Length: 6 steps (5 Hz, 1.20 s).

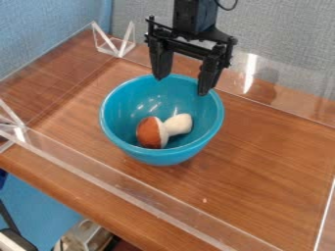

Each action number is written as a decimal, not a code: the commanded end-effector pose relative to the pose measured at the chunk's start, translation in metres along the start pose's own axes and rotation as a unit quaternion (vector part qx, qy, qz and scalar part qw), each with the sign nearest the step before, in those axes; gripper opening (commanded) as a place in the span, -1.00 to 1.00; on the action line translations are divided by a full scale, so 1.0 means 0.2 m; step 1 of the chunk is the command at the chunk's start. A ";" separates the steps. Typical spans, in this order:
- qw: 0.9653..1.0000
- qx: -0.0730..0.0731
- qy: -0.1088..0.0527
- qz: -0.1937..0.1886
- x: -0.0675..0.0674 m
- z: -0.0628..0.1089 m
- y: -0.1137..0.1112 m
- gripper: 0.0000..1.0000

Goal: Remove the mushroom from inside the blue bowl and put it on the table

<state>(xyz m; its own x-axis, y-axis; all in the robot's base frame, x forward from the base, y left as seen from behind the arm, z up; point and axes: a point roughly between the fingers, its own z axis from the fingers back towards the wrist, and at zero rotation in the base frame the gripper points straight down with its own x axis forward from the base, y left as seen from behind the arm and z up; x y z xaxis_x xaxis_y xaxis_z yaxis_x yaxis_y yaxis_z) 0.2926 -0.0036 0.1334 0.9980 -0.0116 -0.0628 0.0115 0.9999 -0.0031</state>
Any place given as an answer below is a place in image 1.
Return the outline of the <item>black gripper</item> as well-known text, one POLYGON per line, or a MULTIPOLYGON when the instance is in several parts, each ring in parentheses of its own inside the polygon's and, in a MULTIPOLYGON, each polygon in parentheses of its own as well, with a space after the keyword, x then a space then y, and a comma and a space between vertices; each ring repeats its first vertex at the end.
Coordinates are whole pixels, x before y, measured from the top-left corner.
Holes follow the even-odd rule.
POLYGON ((219 10, 231 11, 220 0, 174 0, 172 22, 164 25, 147 18, 146 42, 150 47, 152 73, 162 80, 171 73, 172 55, 180 53, 203 61, 198 77, 198 94, 204 96, 216 86, 223 68, 231 65, 236 39, 216 27, 219 10))

